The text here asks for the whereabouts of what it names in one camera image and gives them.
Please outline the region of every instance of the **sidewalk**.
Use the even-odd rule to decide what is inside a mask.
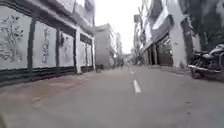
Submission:
[[[189,75],[190,74],[189,69],[180,69],[180,68],[160,66],[160,65],[153,65],[153,66],[148,66],[148,67],[150,69],[160,69],[161,71],[167,71],[167,72],[181,74],[181,75]]]
[[[70,88],[79,87],[95,75],[95,72],[89,72],[83,75],[62,76],[0,88],[0,107],[4,105],[2,103],[6,102],[6,100],[38,102]]]

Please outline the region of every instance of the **tree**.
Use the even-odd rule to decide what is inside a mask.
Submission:
[[[188,0],[187,14],[194,35],[198,34],[203,50],[210,50],[224,41],[224,29],[216,7],[219,0]]]

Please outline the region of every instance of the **motorcycle wheel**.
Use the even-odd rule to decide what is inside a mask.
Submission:
[[[200,60],[194,60],[193,64],[196,66],[200,66],[201,62],[200,62]],[[202,79],[203,73],[196,69],[191,68],[191,77],[193,79]]]
[[[191,69],[191,77],[193,79],[202,79],[203,75],[202,75],[202,73],[196,71],[195,69]]]

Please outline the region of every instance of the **street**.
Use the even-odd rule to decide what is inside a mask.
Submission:
[[[223,128],[223,98],[222,83],[124,67],[3,114],[9,128]]]

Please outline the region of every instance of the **building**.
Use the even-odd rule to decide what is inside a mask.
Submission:
[[[115,66],[116,41],[116,33],[110,24],[95,27],[95,59],[97,66],[103,65],[105,68]]]
[[[116,33],[116,48],[117,48],[117,55],[118,57],[122,55],[122,42],[121,42],[121,35],[120,33]]]
[[[75,0],[0,0],[0,83],[93,69],[94,22],[76,11],[77,4]],[[94,3],[91,7],[85,4],[84,12],[94,20]]]
[[[144,0],[143,29],[146,40],[142,55],[148,65],[185,68],[193,49],[200,51],[199,39],[191,32],[188,16],[176,0]]]
[[[123,57],[123,51],[122,51],[122,42],[121,42],[121,35],[120,33],[116,34],[117,41],[116,41],[116,48],[117,48],[117,57],[116,57],[116,65],[119,66],[122,64],[122,61],[124,59]]]
[[[142,19],[141,19],[141,12],[140,14],[134,15],[134,38],[133,38],[133,63],[137,64],[138,61],[141,60],[140,56],[140,49],[143,47],[143,44],[141,43],[141,29],[142,29]]]

